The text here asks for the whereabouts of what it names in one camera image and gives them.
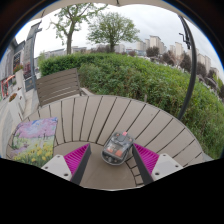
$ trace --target paved ground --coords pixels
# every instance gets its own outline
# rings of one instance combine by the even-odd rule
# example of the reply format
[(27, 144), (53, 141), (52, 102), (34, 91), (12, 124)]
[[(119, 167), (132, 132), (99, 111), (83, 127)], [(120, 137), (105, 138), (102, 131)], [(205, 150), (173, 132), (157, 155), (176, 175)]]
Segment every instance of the paved ground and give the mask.
[[(13, 92), (16, 92), (16, 90), (17, 90), (17, 85), (14, 86)], [(82, 90), (87, 95), (92, 95), (92, 93), (90, 93), (87, 89), (82, 88)], [(26, 107), (25, 107), (25, 112), (23, 114), (23, 118), (26, 118), (31, 113), (33, 113), (39, 102), (36, 90), (32, 89), (26, 92), (25, 97), (26, 97)], [(16, 128), (8, 108), (8, 101), (9, 101), (9, 96), (5, 100), (0, 101), (0, 127), (1, 127), (0, 128), (0, 156), (2, 158), (6, 157), (6, 147), (8, 144), (9, 137), (11, 133), (13, 132), (13, 130)], [(206, 154), (204, 154), (204, 158), (206, 161), (213, 160), (211, 157), (209, 157)]]

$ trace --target sky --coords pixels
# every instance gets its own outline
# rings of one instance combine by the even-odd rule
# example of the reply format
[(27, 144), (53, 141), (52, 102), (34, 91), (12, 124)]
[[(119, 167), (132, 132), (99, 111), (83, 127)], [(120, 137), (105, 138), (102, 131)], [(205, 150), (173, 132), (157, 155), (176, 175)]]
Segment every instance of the sky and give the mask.
[[(38, 57), (41, 51), (53, 51), (66, 46), (62, 45), (61, 39), (56, 39), (56, 30), (53, 29), (53, 25), (50, 26), (50, 21), (57, 22), (55, 13), (59, 12), (56, 10), (47, 16), (42, 18), (42, 22), (39, 28), (42, 28), (41, 32), (36, 35), (34, 58)], [(135, 24), (135, 27), (140, 30), (138, 33), (139, 38), (142, 41), (150, 39), (150, 35), (160, 37), (161, 41), (165, 44), (167, 49), (170, 49), (170, 45), (175, 45), (175, 42), (182, 43), (184, 50), (187, 51), (187, 45), (183, 42), (183, 36), (179, 33), (184, 33), (183, 25), (176, 13), (168, 11), (163, 8), (149, 6), (149, 5), (128, 5), (122, 7), (116, 7), (108, 5), (107, 9), (103, 12), (118, 12), (119, 14), (131, 19)], [(38, 22), (40, 19), (28, 22), (16, 35), (18, 43), (26, 40), (30, 27)], [(191, 29), (196, 48), (202, 55), (207, 55), (211, 59), (211, 67), (215, 67), (219, 70), (220, 78), (224, 81), (224, 72), (221, 61), (211, 45), (208, 38), (193, 24), (187, 21), (189, 28)], [(72, 46), (87, 47), (87, 49), (93, 48), (95, 44), (88, 44), (86, 39), (88, 34), (88, 24), (83, 22), (81, 25), (82, 29), (78, 32), (73, 33)], [(126, 48), (131, 47), (136, 49), (136, 43), (121, 42)]]

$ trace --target shrub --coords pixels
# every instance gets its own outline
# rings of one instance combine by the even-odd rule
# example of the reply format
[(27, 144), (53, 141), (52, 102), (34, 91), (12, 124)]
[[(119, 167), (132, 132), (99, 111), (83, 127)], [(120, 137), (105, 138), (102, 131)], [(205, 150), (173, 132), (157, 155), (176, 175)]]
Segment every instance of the shrub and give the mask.
[[(190, 74), (143, 58), (117, 54), (67, 55), (49, 58), (41, 73), (48, 75), (78, 68), (81, 86), (95, 94), (118, 95), (144, 101), (177, 117)], [(217, 159), (224, 145), (224, 106), (198, 79), (182, 122), (198, 139), (205, 153)]]

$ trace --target green leaves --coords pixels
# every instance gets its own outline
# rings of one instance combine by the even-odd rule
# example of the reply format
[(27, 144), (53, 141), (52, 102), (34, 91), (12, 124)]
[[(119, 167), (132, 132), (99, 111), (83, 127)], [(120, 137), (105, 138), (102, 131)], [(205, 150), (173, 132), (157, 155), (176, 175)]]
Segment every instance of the green leaves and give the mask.
[(62, 45), (67, 43), (67, 53), (71, 54), (71, 39), (75, 31), (81, 30), (81, 24), (85, 21), (89, 23), (89, 19), (105, 9), (107, 5), (103, 7), (96, 7), (93, 3), (84, 3), (66, 6), (56, 13), (54, 16), (58, 17), (58, 22), (50, 22), (50, 25), (54, 25), (56, 29), (56, 38), (62, 40)]
[(140, 30), (135, 28), (132, 20), (118, 13), (100, 13), (92, 23), (89, 24), (87, 40), (91, 43), (108, 43), (113, 48), (120, 41), (133, 43), (140, 40), (137, 36)]

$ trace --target colorful poster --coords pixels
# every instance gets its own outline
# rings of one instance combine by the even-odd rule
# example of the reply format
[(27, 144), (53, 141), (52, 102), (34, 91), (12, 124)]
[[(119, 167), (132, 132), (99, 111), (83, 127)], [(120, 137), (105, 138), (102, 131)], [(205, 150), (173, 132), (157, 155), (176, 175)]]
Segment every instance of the colorful poster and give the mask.
[(44, 166), (53, 158), (57, 122), (57, 117), (51, 117), (20, 123), (12, 141), (11, 159), (39, 168)]

